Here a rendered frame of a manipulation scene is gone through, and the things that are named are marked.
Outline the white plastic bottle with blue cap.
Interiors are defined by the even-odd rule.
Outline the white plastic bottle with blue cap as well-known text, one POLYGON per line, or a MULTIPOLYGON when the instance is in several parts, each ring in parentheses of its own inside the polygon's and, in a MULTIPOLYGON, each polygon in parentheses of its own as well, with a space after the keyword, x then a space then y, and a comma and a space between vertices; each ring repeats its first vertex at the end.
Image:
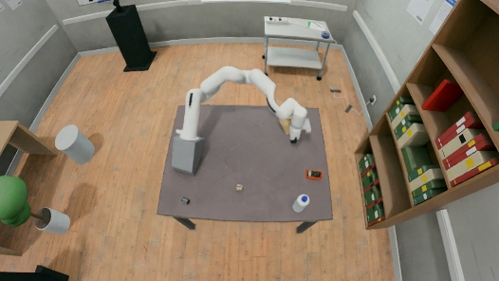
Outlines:
POLYGON ((293 210, 297 213, 300 213, 308 203, 309 197, 307 195, 300 195, 298 196, 296 203, 293 206, 293 210))

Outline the tan flat mat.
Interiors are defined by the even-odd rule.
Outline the tan flat mat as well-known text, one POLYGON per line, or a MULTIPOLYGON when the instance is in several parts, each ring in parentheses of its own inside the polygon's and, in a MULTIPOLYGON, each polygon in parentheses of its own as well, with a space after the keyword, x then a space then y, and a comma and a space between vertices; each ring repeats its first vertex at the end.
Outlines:
POLYGON ((287 120, 279 120, 280 124, 282 125, 286 135, 289 134, 289 124, 288 124, 288 121, 287 120))

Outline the orange pocket multimeter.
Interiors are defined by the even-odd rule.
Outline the orange pocket multimeter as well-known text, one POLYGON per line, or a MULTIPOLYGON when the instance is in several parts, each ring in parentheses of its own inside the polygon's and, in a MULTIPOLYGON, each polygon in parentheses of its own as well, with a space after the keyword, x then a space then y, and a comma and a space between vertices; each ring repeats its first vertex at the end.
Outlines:
POLYGON ((323 172, 315 170, 306 170, 305 178, 321 180, 323 178, 323 172))

